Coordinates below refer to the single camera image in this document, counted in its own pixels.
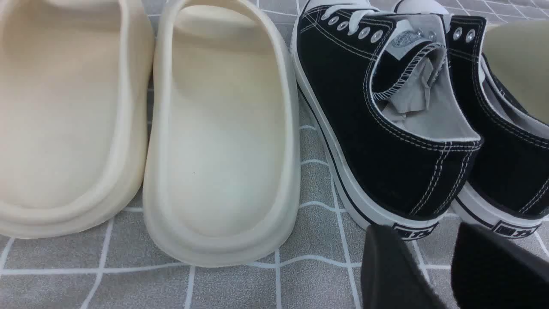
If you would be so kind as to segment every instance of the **white stitching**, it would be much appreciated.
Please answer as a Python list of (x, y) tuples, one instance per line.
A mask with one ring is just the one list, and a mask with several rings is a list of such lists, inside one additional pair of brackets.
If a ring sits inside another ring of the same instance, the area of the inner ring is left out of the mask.
[(539, 199), (545, 194), (545, 192), (547, 191), (547, 188), (549, 187), (547, 184), (549, 184), (549, 178), (545, 180), (544, 185), (541, 186), (541, 188), (537, 191), (536, 195), (534, 195), (534, 197), (532, 197), (532, 199), (526, 205), (524, 205), (524, 207), (521, 210), (519, 210), (520, 213), (527, 212), (528, 210), (530, 210), (530, 208), (532, 208), (534, 204), (536, 204), (539, 201)]
[[(475, 25), (475, 26), (478, 26), (478, 27), (482, 26), (482, 24), (479, 24), (479, 23), (474, 23), (474, 24), (471, 24), (471, 25)], [(473, 52), (475, 54), (477, 54), (476, 51), (478, 50), (479, 42), (480, 42), (480, 40), (475, 40), (475, 44), (473, 46)], [(507, 132), (513, 134), (517, 138), (519, 138), (519, 139), (521, 139), (525, 142), (528, 142), (530, 144), (542, 147), (542, 148), (549, 148), (547, 146), (541, 145), (541, 144), (549, 144), (548, 142), (537, 139), (536, 138), (537, 136), (534, 136), (534, 137), (529, 136), (529, 135), (525, 134), (524, 132), (518, 130), (517, 128), (513, 127), (511, 124), (506, 123), (504, 120), (502, 120), (499, 117), (497, 117), (496, 115), (494, 115), (494, 111), (492, 111), (491, 108), (486, 106), (484, 96), (481, 94), (481, 91), (480, 91), (480, 88), (479, 88), (479, 86), (480, 86), (479, 76), (478, 76), (478, 74), (476, 74), (474, 65), (471, 65), (471, 76), (473, 77), (473, 89), (474, 89), (475, 94), (477, 96), (477, 99), (480, 103), (479, 105), (484, 110), (484, 112), (488, 115), (488, 117), (490, 117), (499, 127), (503, 128)]]
[[(311, 14), (308, 14), (306, 16), (304, 16), (304, 18), (306, 18), (307, 20), (311, 21), (311, 18), (309, 17)], [(318, 20), (320, 19), (320, 10), (317, 11), (317, 14), (316, 14), (316, 18), (314, 21), (311, 21), (311, 24), (304, 27), (303, 29), (301, 29), (301, 31), (299, 33), (303, 34), (303, 32), (313, 28), (315, 26), (315, 24), (318, 24)]]
[(435, 168), (434, 168), (434, 171), (433, 171), (433, 176), (431, 176), (431, 180), (429, 181), (429, 185), (427, 186), (427, 189), (426, 189), (425, 193), (423, 194), (423, 196), (421, 197), (419, 202), (417, 202), (416, 206), (414, 208), (412, 208), (412, 210), (410, 211), (410, 214), (412, 214), (412, 215), (416, 214), (423, 206), (425, 206), (425, 204), (427, 203), (427, 201), (431, 197), (431, 194), (433, 193), (433, 190), (435, 189), (436, 184), (439, 182), (440, 175), (442, 174), (442, 165), (444, 164), (444, 160), (448, 156), (448, 152), (446, 152), (445, 150), (446, 150), (446, 143), (444, 143), (444, 149), (442, 151), (440, 151), (440, 157), (435, 162)]
[(465, 175), (465, 171), (467, 170), (467, 166), (469, 166), (469, 159), (473, 155), (473, 152), (468, 152), (463, 159), (461, 160), (461, 166), (460, 166), (460, 173), (457, 175), (456, 182), (453, 184), (452, 189), (450, 190), (450, 193), (448, 194), (448, 197), (440, 204), (439, 208), (435, 210), (435, 214), (438, 213), (449, 201), (450, 198), (454, 195), (458, 188), (458, 184), (461, 182), (461, 179)]
[(431, 43), (426, 45), (422, 50), (420, 50), (413, 58), (412, 61), (408, 63), (408, 66), (406, 69), (400, 74), (399, 79), (396, 81), (391, 88), (383, 91), (383, 92), (375, 92), (374, 93), (374, 99), (376, 100), (387, 100), (392, 95), (394, 95), (402, 85), (404, 85), (407, 81), (410, 75), (412, 75), (412, 72), (416, 69), (416, 65), (425, 58), (425, 55), (430, 53), (431, 51), (437, 49), (437, 48), (443, 48), (444, 46), (440, 43)]
[[(393, 30), (393, 25), (390, 24), (389, 26), (387, 26), (386, 24), (376, 24), (376, 23), (372, 23), (372, 24), (375, 24), (375, 25), (378, 25), (378, 26), (384, 26), (384, 27), (388, 27), (389, 28), (389, 33), (392, 32)], [(378, 50), (381, 48), (382, 44), (379, 43), (376, 50), (374, 51), (374, 54), (377, 54)], [(372, 109), (372, 106), (370, 105), (370, 100), (368, 99), (368, 96), (366, 95), (366, 87), (368, 87), (367, 85), (367, 79), (368, 77), (370, 76), (370, 72), (373, 68), (373, 64), (374, 62), (370, 62), (369, 65), (368, 65), (368, 68), (366, 69), (366, 73), (364, 75), (364, 81), (363, 81), (363, 87), (362, 87), (362, 93), (364, 95), (364, 100), (365, 100), (365, 103), (366, 103), (366, 107), (368, 108), (369, 112), (371, 115), (373, 115), (374, 119), (376, 120), (376, 122), (384, 129), (386, 130), (387, 132), (391, 133), (393, 136), (397, 137), (398, 139), (402, 140), (402, 141), (405, 141), (405, 142), (408, 142), (410, 144), (413, 144), (417, 147), (420, 147), (420, 148), (423, 148), (423, 149), (426, 149), (426, 150), (433, 150), (433, 151), (440, 151), (440, 148), (443, 147), (443, 148), (446, 148), (446, 146), (443, 146), (443, 145), (436, 145), (436, 144), (429, 144), (427, 142), (424, 142), (422, 140), (419, 140), (413, 136), (408, 136), (406, 134), (404, 134), (403, 132), (401, 131), (398, 131), (396, 129), (394, 129), (393, 127), (391, 127), (390, 125), (387, 125), (383, 119), (380, 118), (380, 116)], [(475, 150), (478, 150), (480, 149), (480, 146), (476, 145), (476, 146), (465, 146), (465, 145), (456, 145), (456, 146), (453, 146), (453, 148), (456, 148), (455, 150), (449, 150), (451, 152), (461, 152), (461, 151), (475, 151)]]

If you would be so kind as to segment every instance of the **white shoelace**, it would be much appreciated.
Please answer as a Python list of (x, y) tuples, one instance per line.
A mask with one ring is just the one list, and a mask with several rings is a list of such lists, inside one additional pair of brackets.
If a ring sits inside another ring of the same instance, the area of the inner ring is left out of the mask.
[(366, 15), (385, 15), (390, 12), (380, 11), (378, 8), (372, 6), (369, 1), (353, 1), (352, 4), (336, 4), (329, 7), (322, 15), (322, 20), (328, 19), (332, 14), (343, 9), (357, 9), (351, 14), (349, 19), (349, 35), (358, 31), (359, 23)]

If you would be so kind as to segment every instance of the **cream slide sandal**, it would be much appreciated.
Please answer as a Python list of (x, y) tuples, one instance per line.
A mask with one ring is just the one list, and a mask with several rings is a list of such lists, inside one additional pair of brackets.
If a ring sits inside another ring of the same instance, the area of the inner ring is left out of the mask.
[(141, 1), (0, 1), (0, 234), (82, 231), (133, 198), (153, 50)]
[(247, 0), (176, 0), (160, 19), (145, 223), (202, 267), (264, 257), (292, 232), (300, 152), (295, 75)]

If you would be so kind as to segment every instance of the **white rubber sole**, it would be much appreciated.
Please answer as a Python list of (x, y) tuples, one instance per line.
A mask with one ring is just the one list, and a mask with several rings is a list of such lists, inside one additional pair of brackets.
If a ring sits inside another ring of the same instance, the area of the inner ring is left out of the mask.
[(143, 180), (154, 34), (141, 2), (8, 0), (0, 32), (0, 234), (105, 222)]
[(470, 224), (478, 224), (506, 238), (524, 238), (533, 234), (543, 222), (541, 219), (522, 219), (492, 206), (469, 184), (465, 183), (457, 195), (453, 210)]
[(295, 75), (275, 25), (247, 0), (171, 1), (154, 77), (151, 238), (201, 267), (267, 256), (292, 232), (300, 192)]
[(345, 161), (343, 152), (339, 145), (332, 127), (315, 97), (312, 88), (305, 76), (299, 56), (296, 52), (296, 32), (299, 19), (295, 22), (292, 33), (291, 53), (294, 60), (295, 75), (299, 85), (299, 90), (303, 95), (307, 105), (311, 109), (315, 127), (321, 135), (321, 141), (326, 152), (330, 173), (334, 178), (335, 187), (343, 206), (351, 215), (351, 218), (366, 229), (370, 224), (388, 225), (393, 227), (402, 236), (404, 240), (415, 240), (428, 236), (438, 225), (438, 222), (444, 216), (441, 214), (431, 220), (410, 220), (397, 214), (387, 211), (375, 203), (360, 187), (353, 176), (349, 165)]

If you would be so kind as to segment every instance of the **black stripe on sole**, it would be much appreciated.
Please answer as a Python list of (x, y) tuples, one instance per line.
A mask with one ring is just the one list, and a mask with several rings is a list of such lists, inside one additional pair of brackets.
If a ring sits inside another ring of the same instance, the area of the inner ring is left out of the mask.
[(458, 204), (460, 204), (461, 208), (463, 208), (463, 210), (465, 210), (465, 212), (473, 217), (473, 219), (477, 220), (480, 224), (484, 225), (485, 227), (489, 228), (489, 229), (492, 229), (494, 228), (494, 225), (493, 224), (490, 224), (482, 219), (480, 219), (476, 214), (474, 214), (471, 209), (467, 208), (467, 206), (465, 206), (465, 204), (458, 198), (456, 197), (456, 201)]

